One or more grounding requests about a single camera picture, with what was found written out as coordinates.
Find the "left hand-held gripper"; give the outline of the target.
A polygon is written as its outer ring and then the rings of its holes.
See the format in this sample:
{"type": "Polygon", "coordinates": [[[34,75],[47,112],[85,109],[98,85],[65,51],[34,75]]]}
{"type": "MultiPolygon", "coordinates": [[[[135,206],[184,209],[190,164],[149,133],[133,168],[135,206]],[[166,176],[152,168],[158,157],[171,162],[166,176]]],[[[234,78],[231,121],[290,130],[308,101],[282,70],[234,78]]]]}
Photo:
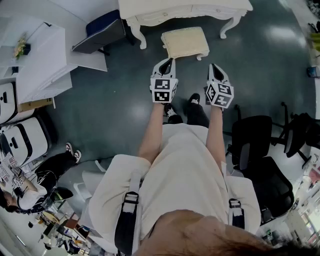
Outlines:
{"type": "Polygon", "coordinates": [[[171,103],[178,87],[179,80],[176,77],[176,60],[166,58],[157,63],[152,70],[152,75],[164,75],[150,79],[149,89],[153,103],[171,103]]]}

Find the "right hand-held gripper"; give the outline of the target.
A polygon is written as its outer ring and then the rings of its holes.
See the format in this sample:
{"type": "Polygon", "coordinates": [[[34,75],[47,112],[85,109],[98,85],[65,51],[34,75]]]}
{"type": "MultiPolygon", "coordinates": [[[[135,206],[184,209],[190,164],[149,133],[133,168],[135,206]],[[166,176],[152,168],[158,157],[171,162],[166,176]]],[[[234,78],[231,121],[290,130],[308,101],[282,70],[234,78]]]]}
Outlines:
{"type": "Polygon", "coordinates": [[[208,102],[212,106],[227,109],[234,99],[234,87],[224,84],[229,82],[227,73],[218,65],[211,63],[208,66],[207,79],[209,81],[207,82],[205,95],[208,102]]]}

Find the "white ornate stool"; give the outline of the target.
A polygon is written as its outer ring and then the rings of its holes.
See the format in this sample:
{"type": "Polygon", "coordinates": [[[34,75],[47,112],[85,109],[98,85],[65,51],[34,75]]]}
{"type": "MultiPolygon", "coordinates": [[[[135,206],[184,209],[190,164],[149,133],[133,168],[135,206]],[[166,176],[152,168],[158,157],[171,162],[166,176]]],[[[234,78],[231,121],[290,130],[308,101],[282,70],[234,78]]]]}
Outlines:
{"type": "Polygon", "coordinates": [[[199,26],[175,29],[161,35],[163,48],[172,59],[196,55],[198,61],[210,53],[203,29],[199,26]]]}

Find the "white ornate dressing table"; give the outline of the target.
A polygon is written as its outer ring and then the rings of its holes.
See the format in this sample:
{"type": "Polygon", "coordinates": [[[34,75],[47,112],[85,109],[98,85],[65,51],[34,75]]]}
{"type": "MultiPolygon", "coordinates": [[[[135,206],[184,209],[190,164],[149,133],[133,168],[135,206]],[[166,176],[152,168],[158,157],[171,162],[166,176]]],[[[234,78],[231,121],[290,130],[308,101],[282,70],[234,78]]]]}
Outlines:
{"type": "Polygon", "coordinates": [[[219,37],[234,28],[247,12],[253,10],[250,0],[117,0],[120,17],[126,20],[133,36],[140,41],[140,49],[147,48],[141,26],[154,27],[170,19],[209,16],[228,22],[219,37]]]}

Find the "person's right forearm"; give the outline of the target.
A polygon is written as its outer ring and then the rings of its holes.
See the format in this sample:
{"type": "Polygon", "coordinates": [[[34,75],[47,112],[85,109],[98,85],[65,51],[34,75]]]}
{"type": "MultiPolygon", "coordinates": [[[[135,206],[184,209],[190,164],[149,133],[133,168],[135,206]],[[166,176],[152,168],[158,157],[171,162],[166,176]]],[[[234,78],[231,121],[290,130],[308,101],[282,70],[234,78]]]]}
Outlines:
{"type": "Polygon", "coordinates": [[[211,106],[205,145],[220,171],[222,171],[222,163],[226,162],[225,143],[223,138],[223,112],[221,108],[214,105],[211,106]]]}

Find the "person's left forearm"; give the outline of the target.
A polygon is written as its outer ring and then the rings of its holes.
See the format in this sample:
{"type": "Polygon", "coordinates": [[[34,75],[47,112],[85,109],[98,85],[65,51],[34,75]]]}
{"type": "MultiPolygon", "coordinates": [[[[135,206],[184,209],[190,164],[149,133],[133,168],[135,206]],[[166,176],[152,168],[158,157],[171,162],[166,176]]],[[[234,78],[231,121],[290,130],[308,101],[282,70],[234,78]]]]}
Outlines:
{"type": "Polygon", "coordinates": [[[146,159],[151,164],[160,153],[163,135],[163,115],[164,105],[154,103],[147,128],[138,150],[138,157],[146,159]]]}

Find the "person's left shoe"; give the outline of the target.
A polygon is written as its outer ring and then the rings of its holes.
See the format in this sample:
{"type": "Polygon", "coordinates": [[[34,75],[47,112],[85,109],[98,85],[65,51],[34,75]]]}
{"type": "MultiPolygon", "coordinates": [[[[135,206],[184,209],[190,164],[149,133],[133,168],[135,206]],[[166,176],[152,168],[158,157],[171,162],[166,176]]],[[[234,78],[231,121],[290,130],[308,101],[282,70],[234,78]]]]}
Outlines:
{"type": "Polygon", "coordinates": [[[167,118],[171,118],[178,115],[170,103],[166,103],[164,105],[164,113],[167,118]]]}

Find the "person's black trousers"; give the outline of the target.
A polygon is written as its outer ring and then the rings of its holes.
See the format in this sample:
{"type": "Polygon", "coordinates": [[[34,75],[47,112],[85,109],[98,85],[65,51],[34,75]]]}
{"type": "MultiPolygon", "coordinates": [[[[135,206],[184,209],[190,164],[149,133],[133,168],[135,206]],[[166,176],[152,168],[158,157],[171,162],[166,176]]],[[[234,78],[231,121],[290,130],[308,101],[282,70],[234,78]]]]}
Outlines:
{"type": "MultiPolygon", "coordinates": [[[[185,114],[187,117],[187,125],[209,127],[209,119],[205,114],[203,107],[200,104],[186,103],[185,114]]],[[[183,119],[180,115],[172,116],[168,118],[168,124],[182,124],[183,119]]]]}

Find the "black mesh office chair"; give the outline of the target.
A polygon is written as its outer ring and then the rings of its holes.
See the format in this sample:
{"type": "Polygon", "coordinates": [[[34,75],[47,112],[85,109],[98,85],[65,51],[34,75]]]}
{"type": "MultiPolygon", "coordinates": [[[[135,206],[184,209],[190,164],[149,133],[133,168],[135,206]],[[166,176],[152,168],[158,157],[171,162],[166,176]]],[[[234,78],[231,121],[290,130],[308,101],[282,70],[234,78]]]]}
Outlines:
{"type": "Polygon", "coordinates": [[[285,215],[294,203],[293,186],[268,156],[272,137],[272,119],[266,115],[242,118],[232,125],[227,154],[237,171],[252,181],[261,216],[265,222],[285,215]]]}
{"type": "Polygon", "coordinates": [[[310,161],[311,156],[305,156],[301,152],[304,145],[320,150],[320,119],[312,118],[308,113],[288,115],[288,107],[285,102],[284,107],[284,125],[273,123],[273,125],[282,128],[279,137],[272,137],[270,143],[273,146],[277,144],[284,145],[284,153],[288,158],[299,154],[303,159],[304,168],[310,161]]]}

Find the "person's cream shirt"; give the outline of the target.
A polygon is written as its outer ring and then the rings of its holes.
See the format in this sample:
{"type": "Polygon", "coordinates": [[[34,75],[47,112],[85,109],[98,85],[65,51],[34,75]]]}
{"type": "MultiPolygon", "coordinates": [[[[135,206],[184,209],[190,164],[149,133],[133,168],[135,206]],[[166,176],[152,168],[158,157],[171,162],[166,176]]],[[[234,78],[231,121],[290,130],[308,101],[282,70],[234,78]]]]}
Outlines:
{"type": "Polygon", "coordinates": [[[142,238],[160,216],[175,210],[190,210],[229,224],[231,198],[241,203],[245,230],[255,234],[261,224],[261,213],[253,183],[244,177],[226,175],[226,164],[217,165],[206,148],[207,133],[203,126],[166,124],[160,153],[154,162],[116,155],[89,202],[94,229],[107,241],[114,242],[131,175],[137,172],[142,177],[139,189],[142,238]]]}

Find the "white shelf cabinet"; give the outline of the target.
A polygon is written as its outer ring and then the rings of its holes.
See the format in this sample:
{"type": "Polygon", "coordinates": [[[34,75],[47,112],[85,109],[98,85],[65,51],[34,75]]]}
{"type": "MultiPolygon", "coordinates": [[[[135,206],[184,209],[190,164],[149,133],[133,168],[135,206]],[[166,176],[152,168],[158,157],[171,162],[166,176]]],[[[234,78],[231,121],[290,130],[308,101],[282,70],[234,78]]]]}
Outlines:
{"type": "MultiPolygon", "coordinates": [[[[14,17],[0,14],[0,44],[13,32],[14,17]]],[[[18,66],[15,77],[16,98],[19,104],[53,98],[72,88],[70,72],[78,67],[106,72],[105,56],[95,52],[72,51],[72,46],[85,37],[85,23],[72,16],[61,25],[45,20],[36,32],[28,55],[14,61],[12,47],[0,46],[0,68],[5,64],[18,66]]]]}

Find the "cardboard box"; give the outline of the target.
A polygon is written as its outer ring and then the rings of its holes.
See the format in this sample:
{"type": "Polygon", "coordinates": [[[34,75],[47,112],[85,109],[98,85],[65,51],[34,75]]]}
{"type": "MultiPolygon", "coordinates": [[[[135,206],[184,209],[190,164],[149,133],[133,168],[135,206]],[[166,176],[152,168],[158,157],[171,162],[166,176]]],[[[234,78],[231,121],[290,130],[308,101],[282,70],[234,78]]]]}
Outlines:
{"type": "Polygon", "coordinates": [[[39,109],[42,107],[46,107],[49,105],[53,105],[55,107],[55,99],[47,98],[47,99],[41,99],[41,100],[35,100],[30,102],[25,102],[17,105],[17,111],[19,113],[39,109]]]}

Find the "white plastic chair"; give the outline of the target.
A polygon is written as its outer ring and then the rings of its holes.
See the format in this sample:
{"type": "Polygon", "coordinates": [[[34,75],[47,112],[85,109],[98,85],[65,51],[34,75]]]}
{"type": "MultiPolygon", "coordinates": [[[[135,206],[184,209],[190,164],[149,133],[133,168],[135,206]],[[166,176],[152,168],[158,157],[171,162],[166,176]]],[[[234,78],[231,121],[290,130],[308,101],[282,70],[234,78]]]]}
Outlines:
{"type": "Polygon", "coordinates": [[[83,202],[93,196],[109,164],[107,159],[97,159],[82,162],[75,167],[75,170],[80,171],[82,180],[74,183],[73,187],[83,202]]]}

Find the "yellow flowers in black pot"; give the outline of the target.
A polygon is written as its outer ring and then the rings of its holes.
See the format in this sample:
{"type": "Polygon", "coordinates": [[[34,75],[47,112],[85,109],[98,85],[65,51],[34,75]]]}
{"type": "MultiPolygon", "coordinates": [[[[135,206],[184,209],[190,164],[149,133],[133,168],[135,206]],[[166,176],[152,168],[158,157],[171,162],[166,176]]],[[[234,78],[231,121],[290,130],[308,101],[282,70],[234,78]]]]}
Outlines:
{"type": "Polygon", "coordinates": [[[27,42],[27,33],[23,33],[17,41],[17,44],[13,51],[13,57],[19,60],[21,56],[26,56],[31,51],[31,44],[27,42]]]}

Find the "white case with black trim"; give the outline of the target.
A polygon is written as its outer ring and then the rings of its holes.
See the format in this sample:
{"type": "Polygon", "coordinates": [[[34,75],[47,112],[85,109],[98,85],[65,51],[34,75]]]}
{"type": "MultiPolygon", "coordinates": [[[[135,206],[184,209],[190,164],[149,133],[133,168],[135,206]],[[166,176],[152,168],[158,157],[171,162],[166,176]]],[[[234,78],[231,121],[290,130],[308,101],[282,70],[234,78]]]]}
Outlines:
{"type": "Polygon", "coordinates": [[[17,113],[16,83],[0,84],[0,125],[9,123],[17,113]]]}
{"type": "Polygon", "coordinates": [[[36,115],[0,133],[0,160],[11,154],[22,167],[47,154],[56,142],[57,132],[50,117],[36,115]]]}

